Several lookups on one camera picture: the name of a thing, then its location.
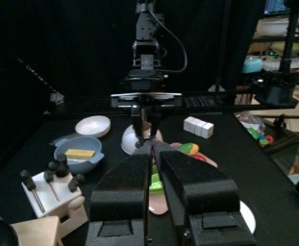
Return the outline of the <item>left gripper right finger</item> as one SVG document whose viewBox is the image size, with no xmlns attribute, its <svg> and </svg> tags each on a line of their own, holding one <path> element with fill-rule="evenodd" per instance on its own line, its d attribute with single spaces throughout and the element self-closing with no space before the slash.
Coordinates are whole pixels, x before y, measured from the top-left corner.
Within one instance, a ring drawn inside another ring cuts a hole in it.
<svg viewBox="0 0 299 246">
<path fill-rule="evenodd" d="M 177 246 L 255 246 L 235 182 L 211 164 L 155 141 Z"/>
</svg>

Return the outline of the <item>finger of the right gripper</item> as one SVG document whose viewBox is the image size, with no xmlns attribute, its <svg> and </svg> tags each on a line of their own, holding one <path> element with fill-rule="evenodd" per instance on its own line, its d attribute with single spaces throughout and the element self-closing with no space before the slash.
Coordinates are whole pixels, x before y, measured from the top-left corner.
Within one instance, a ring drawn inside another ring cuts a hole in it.
<svg viewBox="0 0 299 246">
<path fill-rule="evenodd" d="M 139 106 L 133 106 L 131 108 L 131 119 L 132 119 L 132 126 L 133 126 L 135 136 L 137 137 L 136 146 L 141 147 L 143 144 L 144 144 L 144 137 L 143 137 L 141 108 Z"/>
<path fill-rule="evenodd" d="M 151 108 L 149 120 L 151 120 L 149 138 L 155 138 L 156 132 L 159 130 L 159 124 L 160 124 L 160 108 L 159 107 Z"/>
</svg>

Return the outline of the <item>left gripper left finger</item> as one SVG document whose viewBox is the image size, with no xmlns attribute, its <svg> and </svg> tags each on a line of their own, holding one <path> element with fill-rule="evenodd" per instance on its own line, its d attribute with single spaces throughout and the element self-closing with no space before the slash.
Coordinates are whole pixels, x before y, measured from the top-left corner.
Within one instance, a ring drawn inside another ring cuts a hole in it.
<svg viewBox="0 0 299 246">
<path fill-rule="evenodd" d="M 91 194 L 84 246 L 147 246 L 151 142 L 101 177 Z"/>
</svg>

